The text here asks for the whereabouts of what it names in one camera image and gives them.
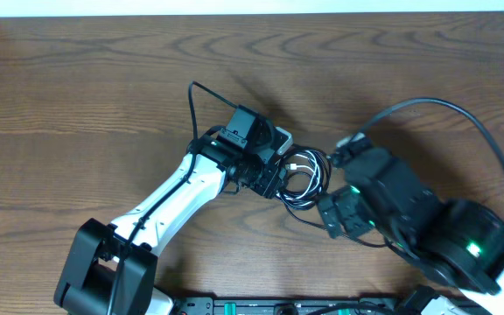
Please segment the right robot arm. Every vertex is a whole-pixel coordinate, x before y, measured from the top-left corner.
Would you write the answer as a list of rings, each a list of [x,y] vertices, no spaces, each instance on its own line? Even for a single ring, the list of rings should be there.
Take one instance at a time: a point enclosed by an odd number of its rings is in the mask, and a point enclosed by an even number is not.
[[[469,199],[440,199],[380,147],[339,148],[331,161],[346,180],[317,201],[332,238],[356,239],[375,229],[431,281],[504,314],[504,221],[493,210]]]

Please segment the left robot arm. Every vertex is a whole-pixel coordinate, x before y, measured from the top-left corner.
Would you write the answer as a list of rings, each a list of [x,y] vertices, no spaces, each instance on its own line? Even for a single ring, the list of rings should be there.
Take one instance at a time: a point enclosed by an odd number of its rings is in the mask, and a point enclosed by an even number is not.
[[[155,286],[158,258],[173,236],[227,184],[272,199],[284,185],[278,160],[291,133],[239,105],[225,126],[193,139],[175,172],[126,214],[77,231],[53,295],[70,314],[157,314],[174,301]]]

